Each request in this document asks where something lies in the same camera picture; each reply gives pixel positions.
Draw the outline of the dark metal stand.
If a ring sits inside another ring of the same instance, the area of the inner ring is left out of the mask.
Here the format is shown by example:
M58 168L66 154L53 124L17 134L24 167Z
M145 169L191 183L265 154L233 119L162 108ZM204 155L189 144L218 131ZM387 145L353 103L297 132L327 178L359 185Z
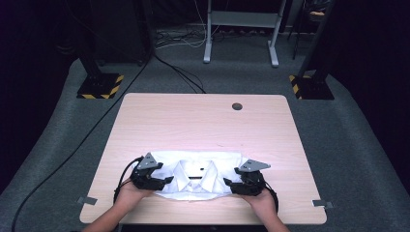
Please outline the dark metal stand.
M295 35L295 44L292 54L293 59L296 58L301 36L303 34L316 32L324 18L328 5L328 0L303 0L302 6L298 11L297 17L287 37L287 39L290 39L292 35Z

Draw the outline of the white metal table frame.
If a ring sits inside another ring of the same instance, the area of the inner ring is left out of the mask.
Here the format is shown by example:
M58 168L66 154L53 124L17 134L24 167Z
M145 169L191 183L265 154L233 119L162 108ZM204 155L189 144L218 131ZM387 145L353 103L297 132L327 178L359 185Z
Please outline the white metal table frame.
M206 43L203 62L209 64L212 54L212 26L239 26L257 27L273 29L271 39L268 40L268 50L273 68L279 65L276 51L276 41L278 38L279 27L283 18L283 12L287 0L279 0L280 5L276 13L249 13L249 12L227 12L214 11L212 0L208 0L207 24L206 24Z

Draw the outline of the person's right hand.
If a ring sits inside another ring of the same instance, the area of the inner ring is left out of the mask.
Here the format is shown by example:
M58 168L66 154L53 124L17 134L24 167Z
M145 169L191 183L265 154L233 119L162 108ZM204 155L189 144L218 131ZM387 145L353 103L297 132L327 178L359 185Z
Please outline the person's right hand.
M275 216L277 214L274 198L265 188L256 196L242 195L242 198L250 204L252 210L259 218Z

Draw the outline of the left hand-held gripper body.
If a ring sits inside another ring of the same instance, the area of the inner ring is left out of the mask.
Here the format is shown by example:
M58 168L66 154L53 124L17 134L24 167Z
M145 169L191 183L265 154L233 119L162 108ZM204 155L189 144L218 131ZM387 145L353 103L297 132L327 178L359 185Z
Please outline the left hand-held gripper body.
M162 163L157 162L151 153L140 158L131 174L132 183L138 189L162 190L165 180L152 177L152 174L162 168Z

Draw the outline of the person's left hand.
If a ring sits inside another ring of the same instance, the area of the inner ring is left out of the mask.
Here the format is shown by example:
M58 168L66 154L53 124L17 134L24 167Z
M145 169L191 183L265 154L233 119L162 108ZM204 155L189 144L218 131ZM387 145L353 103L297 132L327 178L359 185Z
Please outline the person's left hand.
M114 205L123 209L133 209L143 198L151 195L152 190L139 189L131 180L120 185Z

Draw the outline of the white button-up shirt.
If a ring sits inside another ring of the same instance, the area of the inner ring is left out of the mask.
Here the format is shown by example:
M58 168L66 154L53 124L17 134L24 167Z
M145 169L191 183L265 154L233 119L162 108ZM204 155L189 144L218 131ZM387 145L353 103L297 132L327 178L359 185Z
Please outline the white button-up shirt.
M172 177L156 194L180 201L202 201L223 197L232 193L224 182L240 182L235 172L247 160L236 152L197 152L197 151L156 151L151 155L162 168L155 170L153 178Z

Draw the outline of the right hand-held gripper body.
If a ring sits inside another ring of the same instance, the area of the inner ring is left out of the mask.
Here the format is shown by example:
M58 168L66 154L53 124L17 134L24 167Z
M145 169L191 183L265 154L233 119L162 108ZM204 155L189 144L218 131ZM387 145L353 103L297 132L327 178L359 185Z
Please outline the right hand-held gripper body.
M241 183L234 184L234 192L241 195L258 195L266 187L261 170L270 167L270 164L254 159L248 159L240 167L236 167L235 172L240 176Z

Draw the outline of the black equipment cabinet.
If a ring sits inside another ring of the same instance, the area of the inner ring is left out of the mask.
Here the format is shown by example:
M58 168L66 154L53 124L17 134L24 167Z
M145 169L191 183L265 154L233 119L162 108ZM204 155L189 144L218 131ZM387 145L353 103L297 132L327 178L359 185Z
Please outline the black equipment cabinet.
M90 0L97 60L142 66L150 57L150 0Z

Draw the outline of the black stand with striped base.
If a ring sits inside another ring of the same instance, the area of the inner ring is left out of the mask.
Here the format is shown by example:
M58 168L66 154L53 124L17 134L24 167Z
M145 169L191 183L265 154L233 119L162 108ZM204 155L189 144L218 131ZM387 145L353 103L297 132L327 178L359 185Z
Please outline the black stand with striped base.
M329 18L329 13L334 5L332 0L328 1L329 5L326 9L324 18L313 36L311 46L302 66L297 74L289 76L292 90L297 100L333 100L335 98L326 83L327 75L322 68L317 68L315 73L312 75L306 75L306 72L310 71L309 66L313 62L314 52L318 48L321 34Z
M79 26L81 21L75 15L73 15L73 20L77 25L77 55L87 73L77 91L77 96L81 99L112 99L118 92L124 77L119 73L101 72L81 32Z

